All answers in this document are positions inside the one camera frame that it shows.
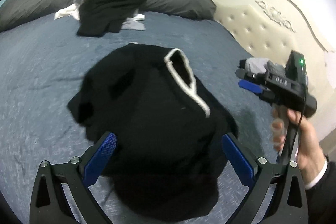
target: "silver bolt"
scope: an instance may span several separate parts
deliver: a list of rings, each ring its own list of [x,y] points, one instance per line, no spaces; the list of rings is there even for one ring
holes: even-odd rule
[[[70,161],[71,161],[72,164],[76,164],[76,163],[79,162],[79,158],[78,157],[73,157]]]
[[[297,163],[293,160],[289,164],[291,165],[291,167],[294,167],[294,168],[297,167]]]
[[[265,158],[259,158],[258,162],[260,162],[261,164],[265,164],[267,162],[267,160]]]
[[[48,165],[48,162],[46,160],[44,160],[43,162],[41,162],[41,167],[46,167]]]

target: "tufted headboard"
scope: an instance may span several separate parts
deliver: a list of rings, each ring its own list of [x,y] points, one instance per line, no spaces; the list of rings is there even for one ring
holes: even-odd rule
[[[335,97],[324,59],[325,52],[334,49],[299,0],[212,1],[217,5],[214,19],[254,57],[267,57],[285,65],[291,50],[305,56],[308,90],[317,99],[318,111]]]

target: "black clothing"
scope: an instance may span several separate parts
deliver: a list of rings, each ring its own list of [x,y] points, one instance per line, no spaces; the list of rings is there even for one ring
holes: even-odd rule
[[[133,17],[146,0],[85,0],[79,6],[81,25],[77,34],[102,37],[106,32],[119,32],[123,22]]]
[[[182,221],[217,203],[226,165],[221,137],[237,136],[237,127],[179,49],[129,44],[113,51],[88,71],[68,107],[88,139],[116,134],[103,175],[135,212]]]
[[[336,223],[336,164],[328,163],[321,180],[306,190],[309,224]]]

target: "blue gripper pad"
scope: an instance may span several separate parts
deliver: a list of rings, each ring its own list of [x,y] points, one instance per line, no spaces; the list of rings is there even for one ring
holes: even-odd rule
[[[97,182],[116,146],[117,137],[115,134],[110,133],[84,167],[83,184],[86,187],[94,185]]]
[[[222,149],[242,185],[252,187],[255,183],[253,168],[228,134],[222,137]]]
[[[246,81],[246,80],[239,80],[238,86],[240,88],[245,89],[245,90],[251,91],[255,94],[263,93],[263,89],[259,85],[256,85],[256,84],[251,83],[251,82]]]

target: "mattress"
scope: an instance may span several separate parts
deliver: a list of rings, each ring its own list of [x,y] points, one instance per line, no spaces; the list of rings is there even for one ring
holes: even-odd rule
[[[0,33],[0,191],[21,220],[29,222],[32,188],[41,161],[68,162],[92,143],[66,105],[78,92],[85,72],[129,42],[182,49],[194,74],[226,107],[239,127],[239,140],[256,156],[275,162],[270,142],[271,107],[238,87],[240,59],[251,57],[219,23],[147,12],[145,31],[121,30],[102,38],[78,37],[72,17],[50,14]],[[90,187],[113,223],[162,223],[136,215],[116,196],[109,178]],[[209,215],[182,223],[225,223],[248,188],[230,163],[218,179],[219,200]],[[254,223],[262,219],[270,188]],[[65,187],[76,219],[85,223]]]

